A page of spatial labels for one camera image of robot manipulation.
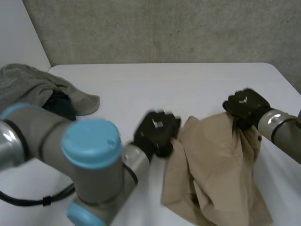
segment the black cable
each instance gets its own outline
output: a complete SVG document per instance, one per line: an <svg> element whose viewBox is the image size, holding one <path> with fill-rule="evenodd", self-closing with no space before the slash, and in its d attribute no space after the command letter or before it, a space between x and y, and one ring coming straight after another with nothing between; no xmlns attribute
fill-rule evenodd
<svg viewBox="0 0 301 226"><path fill-rule="evenodd" d="M13 198L13 197L10 197L10 196L4 194L1 191L0 191L0 199L9 204L15 205L15 206L23 206L23 207L38 206L38 205L48 206L52 202L60 201L64 198L68 197L69 195L71 195L74 192L75 192L74 184L71 184L68 187L66 187L64 190L62 190L61 192L55 194L54 196L46 196L41 200L16 199L16 198Z"/></svg>

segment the light blue joint cap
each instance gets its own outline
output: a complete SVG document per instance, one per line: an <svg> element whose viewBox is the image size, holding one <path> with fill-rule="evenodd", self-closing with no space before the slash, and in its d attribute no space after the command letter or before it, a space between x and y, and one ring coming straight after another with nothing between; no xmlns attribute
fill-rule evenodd
<svg viewBox="0 0 301 226"><path fill-rule="evenodd" d="M39 110L43 109L43 108L40 108L38 106L33 106L33 105L30 105L30 104L27 104L27 103L18 103L18 104L15 104L15 105L10 106L7 109L5 109L2 112L2 114L0 115L0 120L7 119L10 114L12 114L13 112L18 111L22 108L39 109Z"/></svg>
<svg viewBox="0 0 301 226"><path fill-rule="evenodd" d="M112 165L122 154L117 127L105 119L79 121L63 134L62 150L72 164L90 170Z"/></svg>
<svg viewBox="0 0 301 226"><path fill-rule="evenodd" d="M67 209L67 217L75 226L107 226L93 213L76 203L71 203Z"/></svg>

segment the gray wall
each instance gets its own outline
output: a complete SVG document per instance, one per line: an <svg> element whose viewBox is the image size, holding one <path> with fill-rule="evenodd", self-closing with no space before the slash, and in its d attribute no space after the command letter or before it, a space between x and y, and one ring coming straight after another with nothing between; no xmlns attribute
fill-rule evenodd
<svg viewBox="0 0 301 226"><path fill-rule="evenodd" d="M266 62L301 92L301 0L23 0L52 64Z"/></svg>

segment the tan fabric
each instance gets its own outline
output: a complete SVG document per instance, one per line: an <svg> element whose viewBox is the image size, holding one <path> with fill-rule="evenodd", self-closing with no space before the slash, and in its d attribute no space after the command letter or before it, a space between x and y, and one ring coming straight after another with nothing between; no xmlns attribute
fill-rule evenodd
<svg viewBox="0 0 301 226"><path fill-rule="evenodd" d="M259 154L255 127L241 131L231 115L190 117L174 140L161 202L200 226L270 226L272 218L256 184Z"/></svg>

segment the white table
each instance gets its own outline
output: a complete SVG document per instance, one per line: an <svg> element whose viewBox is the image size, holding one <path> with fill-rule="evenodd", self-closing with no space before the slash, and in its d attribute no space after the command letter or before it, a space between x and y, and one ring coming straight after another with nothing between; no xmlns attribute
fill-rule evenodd
<svg viewBox="0 0 301 226"><path fill-rule="evenodd" d="M149 109L164 109L199 119L224 111L223 101L236 90L253 88L271 106L297 115L301 96L275 67L247 64L126 64L59 65L50 73L80 90L101 97L99 110L86 117L104 117L115 123L123 142ZM167 208L160 197L166 161L154 158L149 175L135 189L113 222L114 226L191 225ZM254 178L276 226L301 224L301 168L268 140L263 139ZM69 179L62 175L58 188ZM65 210L72 197L51 205L45 225L72 225Z"/></svg>

